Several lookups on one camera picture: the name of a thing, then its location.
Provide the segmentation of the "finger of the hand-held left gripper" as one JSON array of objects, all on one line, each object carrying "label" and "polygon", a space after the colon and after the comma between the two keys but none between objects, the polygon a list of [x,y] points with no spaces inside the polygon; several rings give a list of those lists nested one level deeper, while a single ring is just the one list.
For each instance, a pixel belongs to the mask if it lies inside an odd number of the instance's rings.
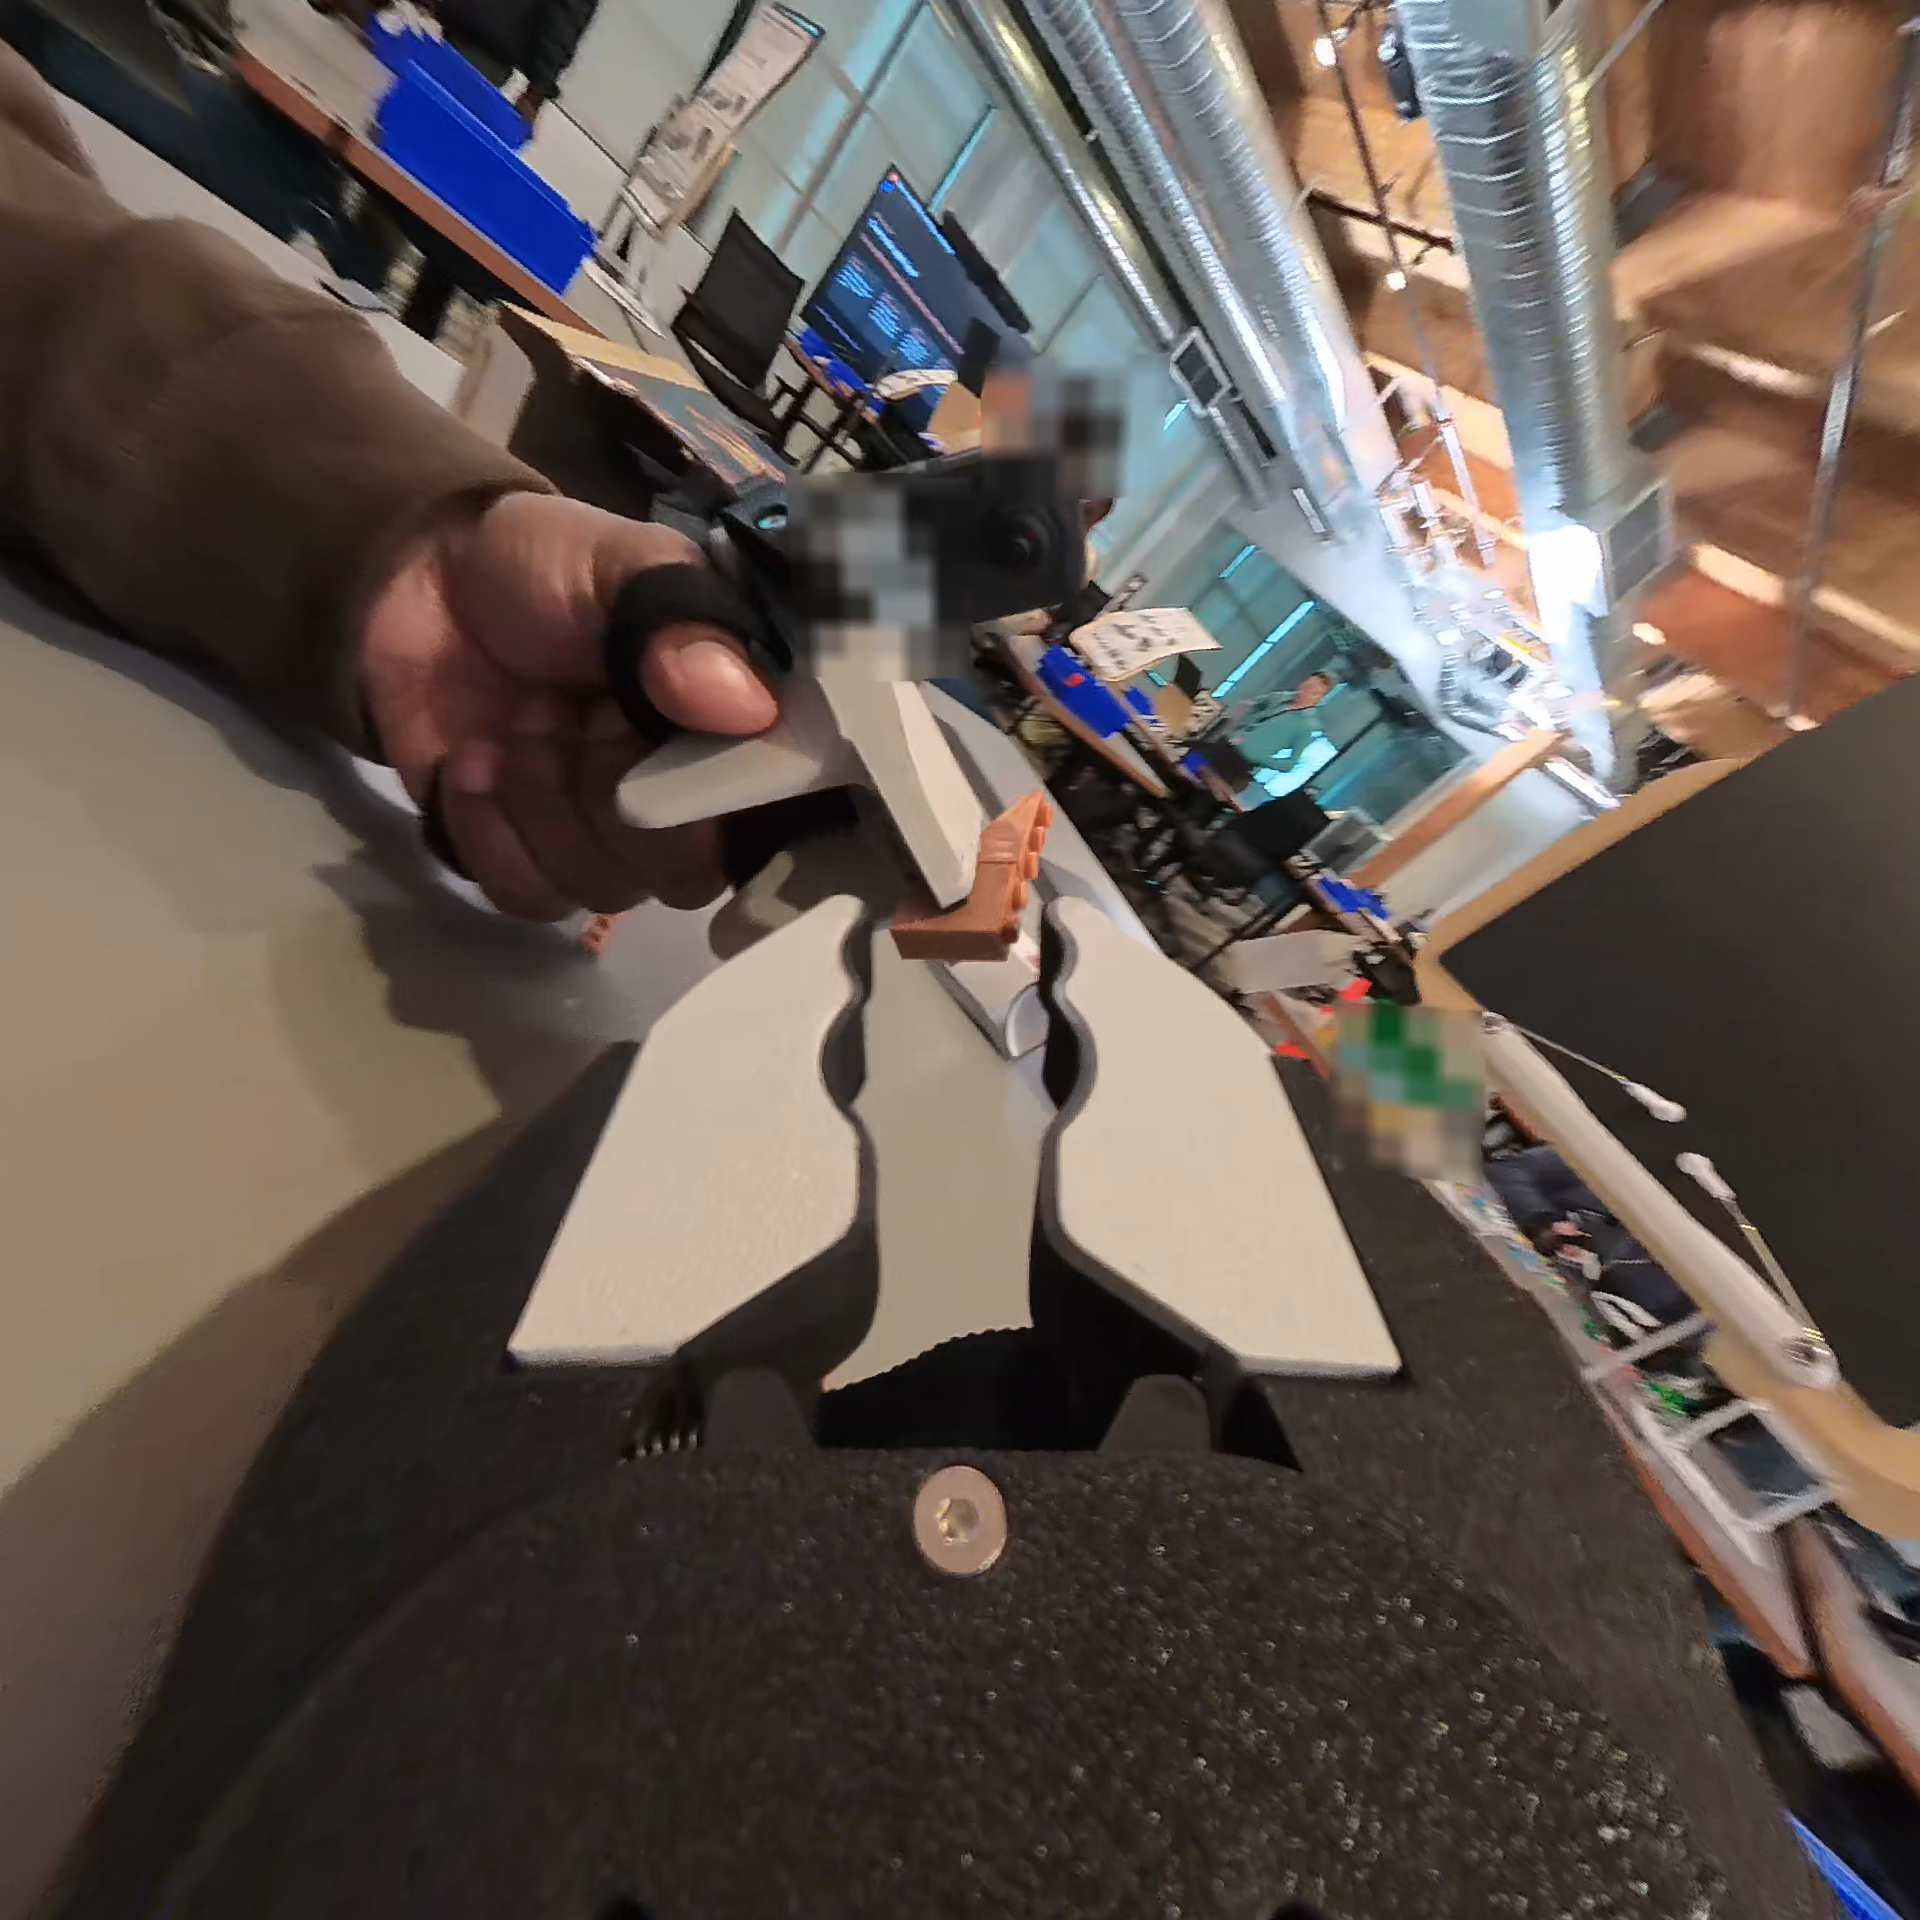
[{"label": "finger of the hand-held left gripper", "polygon": [[987,827],[920,682],[830,675],[830,710],[937,910],[968,899]]}]

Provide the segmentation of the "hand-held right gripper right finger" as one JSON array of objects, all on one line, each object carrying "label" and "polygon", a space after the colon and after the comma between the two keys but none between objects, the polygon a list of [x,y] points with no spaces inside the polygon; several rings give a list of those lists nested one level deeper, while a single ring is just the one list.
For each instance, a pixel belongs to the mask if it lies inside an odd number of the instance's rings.
[{"label": "hand-held right gripper right finger", "polygon": [[1041,1246],[1253,1375],[1400,1368],[1268,1045],[1087,899],[1047,907]]}]

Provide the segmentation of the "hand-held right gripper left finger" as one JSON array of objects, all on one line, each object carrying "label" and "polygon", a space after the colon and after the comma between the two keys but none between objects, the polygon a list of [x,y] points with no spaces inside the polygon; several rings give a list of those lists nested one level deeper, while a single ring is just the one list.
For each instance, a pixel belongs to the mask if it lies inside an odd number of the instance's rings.
[{"label": "hand-held right gripper left finger", "polygon": [[832,895],[669,1008],[631,1061],[512,1329],[521,1366],[828,1373],[872,1322],[855,1103],[870,925]]}]

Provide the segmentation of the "orange toy brick assembly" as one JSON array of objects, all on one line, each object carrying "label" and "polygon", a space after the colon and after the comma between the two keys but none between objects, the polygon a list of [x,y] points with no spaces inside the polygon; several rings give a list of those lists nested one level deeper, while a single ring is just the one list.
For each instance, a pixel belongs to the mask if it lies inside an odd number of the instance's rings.
[{"label": "orange toy brick assembly", "polygon": [[967,897],[894,919],[891,938],[900,958],[940,963],[1006,958],[1021,931],[1052,819],[1053,807],[1039,786],[987,819],[976,839]]}]

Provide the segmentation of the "person's left forearm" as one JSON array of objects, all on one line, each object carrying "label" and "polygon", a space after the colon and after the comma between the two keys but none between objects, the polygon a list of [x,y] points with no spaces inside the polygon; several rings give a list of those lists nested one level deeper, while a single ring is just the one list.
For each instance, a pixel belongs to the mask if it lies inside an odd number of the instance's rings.
[{"label": "person's left forearm", "polygon": [[368,753],[359,630],[400,550],[545,482],[340,304],[123,208],[3,61],[5,538],[132,641]]}]

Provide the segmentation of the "grey desk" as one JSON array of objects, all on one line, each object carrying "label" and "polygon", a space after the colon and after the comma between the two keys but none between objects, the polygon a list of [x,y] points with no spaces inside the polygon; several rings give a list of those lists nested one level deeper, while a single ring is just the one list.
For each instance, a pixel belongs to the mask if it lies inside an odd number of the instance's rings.
[{"label": "grey desk", "polygon": [[326,1337],[719,938],[646,903],[589,958],[464,899],[389,773],[5,528],[5,1914]]}]

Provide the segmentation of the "person's left hand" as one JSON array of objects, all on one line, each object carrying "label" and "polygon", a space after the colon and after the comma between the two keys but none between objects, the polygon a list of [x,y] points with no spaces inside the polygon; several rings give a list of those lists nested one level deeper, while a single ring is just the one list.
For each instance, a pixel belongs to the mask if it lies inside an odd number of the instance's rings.
[{"label": "person's left hand", "polygon": [[621,817],[616,787],[648,742],[603,661],[628,581],[700,565],[677,529],[507,494],[460,507],[374,593],[357,663],[371,728],[501,913],[696,910],[724,891],[711,823],[646,832]]}]

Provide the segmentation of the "printed instruction sheet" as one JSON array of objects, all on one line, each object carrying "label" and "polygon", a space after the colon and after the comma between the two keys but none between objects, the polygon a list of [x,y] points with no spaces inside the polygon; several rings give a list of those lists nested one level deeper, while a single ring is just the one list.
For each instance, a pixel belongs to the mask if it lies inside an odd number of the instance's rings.
[{"label": "printed instruction sheet", "polygon": [[1187,608],[1112,608],[1070,630],[1068,645],[1100,681],[1131,681],[1164,661],[1219,648]]},{"label": "printed instruction sheet", "polygon": [[638,229],[664,235],[703,200],[743,130],[822,39],[825,29],[791,3],[733,6],[700,85],[663,110],[621,181],[619,206]]}]

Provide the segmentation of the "silver monitor stand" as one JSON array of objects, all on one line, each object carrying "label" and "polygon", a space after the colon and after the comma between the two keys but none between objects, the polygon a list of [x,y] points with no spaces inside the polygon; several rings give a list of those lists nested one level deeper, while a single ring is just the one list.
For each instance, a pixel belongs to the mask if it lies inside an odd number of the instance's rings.
[{"label": "silver monitor stand", "polygon": [[1141,921],[1079,825],[1068,817],[1062,799],[1044,786],[1013,737],[1001,733],[995,722],[955,701],[950,693],[931,682],[918,689],[933,722],[943,733],[974,797],[987,815],[1004,813],[1032,791],[1039,791],[1052,805],[1053,817],[1039,853],[1039,894],[1047,899],[1059,895],[1084,897],[1097,905],[1119,929],[1137,938],[1141,945],[1158,947],[1160,943],[1153,931]]}]

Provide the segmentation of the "black office chair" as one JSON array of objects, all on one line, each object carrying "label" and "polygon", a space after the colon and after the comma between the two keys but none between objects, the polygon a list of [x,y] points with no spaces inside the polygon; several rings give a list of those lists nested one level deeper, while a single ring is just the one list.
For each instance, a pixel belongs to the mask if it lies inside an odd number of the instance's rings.
[{"label": "black office chair", "polygon": [[776,401],[769,374],[799,288],[801,277],[732,209],[703,274],[669,322],[708,395],[769,445],[783,442],[796,416],[793,400]]}]

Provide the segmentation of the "printed toy set box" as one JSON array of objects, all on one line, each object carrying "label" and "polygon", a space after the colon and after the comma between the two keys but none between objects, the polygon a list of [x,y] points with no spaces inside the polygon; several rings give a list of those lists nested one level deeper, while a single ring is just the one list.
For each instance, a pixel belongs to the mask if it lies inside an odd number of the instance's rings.
[{"label": "printed toy set box", "polygon": [[679,363],[515,304],[478,334],[447,409],[552,489],[628,518],[791,470]]}]

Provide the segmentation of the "black panel with wooden rim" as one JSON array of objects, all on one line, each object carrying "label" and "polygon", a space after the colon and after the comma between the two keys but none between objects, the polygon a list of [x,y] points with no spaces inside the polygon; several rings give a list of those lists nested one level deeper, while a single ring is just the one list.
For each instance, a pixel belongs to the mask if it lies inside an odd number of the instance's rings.
[{"label": "black panel with wooden rim", "polygon": [[1735,1255],[1707,1157],[1839,1377],[1915,1429],[1917,681],[1743,763],[1687,767],[1430,928],[1430,1002],[1551,1061]]}]

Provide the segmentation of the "long table with toy bricks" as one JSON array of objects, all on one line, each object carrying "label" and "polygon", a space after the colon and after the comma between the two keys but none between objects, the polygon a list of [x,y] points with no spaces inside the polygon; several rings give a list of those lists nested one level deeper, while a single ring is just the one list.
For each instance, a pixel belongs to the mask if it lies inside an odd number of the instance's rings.
[{"label": "long table with toy bricks", "polygon": [[[1581,1177],[1493,1090],[1478,1014],[1432,1008],[1472,1040],[1499,1122]],[[1696,1151],[1684,1171],[1728,1214],[1748,1261],[1806,1311],[1736,1191]],[[1915,1429],[1885,1429],[1839,1379],[1790,1386],[1716,1334],[1702,1310],[1595,1192],[1544,1214],[1537,1168],[1428,1179],[1516,1288],[1544,1310],[1655,1513],[1790,1690],[1827,1689],[1908,1791],[1917,1790]]]}]

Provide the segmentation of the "blue plastic bin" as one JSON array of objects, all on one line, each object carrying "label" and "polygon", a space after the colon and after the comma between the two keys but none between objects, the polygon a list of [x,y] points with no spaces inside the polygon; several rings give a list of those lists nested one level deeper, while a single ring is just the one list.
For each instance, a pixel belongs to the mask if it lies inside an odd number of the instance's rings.
[{"label": "blue plastic bin", "polygon": [[481,232],[542,288],[561,295],[592,251],[592,226],[521,155],[516,103],[443,37],[374,16],[368,48],[391,81],[371,144]]}]

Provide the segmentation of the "dark wall screen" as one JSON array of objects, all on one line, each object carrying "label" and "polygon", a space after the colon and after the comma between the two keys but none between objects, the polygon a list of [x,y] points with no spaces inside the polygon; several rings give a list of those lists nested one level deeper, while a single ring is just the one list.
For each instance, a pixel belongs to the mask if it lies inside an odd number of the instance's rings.
[{"label": "dark wall screen", "polygon": [[964,231],[886,166],[798,311],[799,345],[872,383],[960,370],[974,328],[1023,342],[1030,320]]}]

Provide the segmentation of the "white metal bracket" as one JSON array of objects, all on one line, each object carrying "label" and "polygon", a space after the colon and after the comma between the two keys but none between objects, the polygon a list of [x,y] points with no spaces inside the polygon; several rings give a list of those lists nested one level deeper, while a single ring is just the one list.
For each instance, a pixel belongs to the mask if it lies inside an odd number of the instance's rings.
[{"label": "white metal bracket", "polygon": [[1766,1359],[1790,1386],[1830,1390],[1839,1382],[1837,1357],[1812,1320],[1707,1231],[1517,1026],[1499,1014],[1478,1014],[1478,1045],[1493,1090],[1555,1142],[1702,1310],[1716,1334]]}]

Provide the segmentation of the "silver ventilation duct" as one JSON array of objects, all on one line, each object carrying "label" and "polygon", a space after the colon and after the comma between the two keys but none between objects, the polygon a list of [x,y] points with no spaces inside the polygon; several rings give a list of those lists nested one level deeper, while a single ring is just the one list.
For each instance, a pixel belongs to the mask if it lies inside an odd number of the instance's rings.
[{"label": "silver ventilation duct", "polygon": [[[1358,322],[1312,223],[1230,3],[950,3],[1079,206],[1137,314],[1175,352],[1198,325],[1245,427],[1295,509],[1352,555],[1384,558],[1411,489]],[[1665,487],[1628,437],[1615,322],[1609,141],[1590,3],[1312,3],[1387,267],[1412,277],[1380,135],[1369,135],[1340,29],[1390,41],[1411,73],[1411,131],[1444,193],[1440,232],[1468,281],[1519,507],[1534,630],[1569,747],[1615,793],[1637,782],[1645,720],[1628,610],[1673,558]]]}]

